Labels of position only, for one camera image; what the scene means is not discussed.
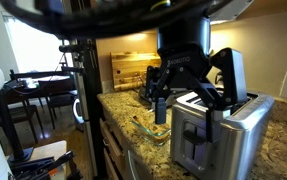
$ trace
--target cable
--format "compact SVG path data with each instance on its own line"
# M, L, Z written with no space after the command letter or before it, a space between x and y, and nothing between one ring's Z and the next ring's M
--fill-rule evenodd
M13 0L0 0L0 3L9 13L36 29L59 38L86 39L126 35L163 26L194 11L210 8L212 1L184 0L161 11L150 11L155 0L117 1L70 15L52 16L28 12L17 7Z
M65 56L65 53L62 54L62 56L61 56L61 58L60 58L60 61L59 61L58 65L56 66L54 72L57 71L58 67L60 66L60 62L62 61L62 59L63 59L64 56ZM48 83L49 83L49 82L47 82L46 84L44 84L44 86L39 87L38 89L36 89L36 90L34 90L34 91L31 91L31 92L21 92L21 91L18 91L17 89L15 89L15 88L9 86L8 84L4 84L4 86L6 86L6 87L12 89L14 92L16 92L16 93L18 93L18 94L30 95L30 94L33 94L33 93L36 93L36 92L40 91L41 89L43 89L44 87L46 87L46 85L47 85Z

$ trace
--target floor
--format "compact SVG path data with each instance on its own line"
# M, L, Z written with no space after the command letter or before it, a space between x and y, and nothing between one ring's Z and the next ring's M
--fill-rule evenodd
M62 107L56 110L57 119L55 120L56 129L53 130L50 120L49 112L46 106L44 109L38 107L38 111L41 117L42 125L44 128L44 138L41 133L41 128L37 123L37 119L34 117L34 127L38 134L38 144L35 144L32 131L28 122L22 122L15 125L17 134L19 136L21 145L23 148L39 147L53 142L65 140L67 142L67 150L73 150L76 157L74 158L77 167L80 169L83 179L90 179L90 165L89 157L84 148L85 138L84 134L75 128L74 119L72 115L71 107ZM0 128L1 144L6 155L11 154L11 147L5 137L2 128Z

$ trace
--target wooden cutting board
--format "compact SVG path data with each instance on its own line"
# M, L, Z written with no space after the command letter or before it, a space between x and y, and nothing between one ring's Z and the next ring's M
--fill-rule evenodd
M160 66L161 59L155 53L111 53L114 90L139 88L146 81L148 66Z

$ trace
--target window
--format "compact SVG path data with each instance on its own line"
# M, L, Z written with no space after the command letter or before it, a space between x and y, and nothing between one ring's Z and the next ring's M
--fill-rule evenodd
M73 66L71 54L66 54L64 58L59 51L61 40L34 29L11 15L2 14L20 73L54 71L61 58L61 62L65 61Z

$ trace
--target toaster lever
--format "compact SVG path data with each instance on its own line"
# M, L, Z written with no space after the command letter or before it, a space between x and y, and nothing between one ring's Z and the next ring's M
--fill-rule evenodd
M205 139L196 135L196 132L191 132L190 130L185 130L183 132L183 137L189 141L190 143L194 144L195 146L201 145L206 142Z

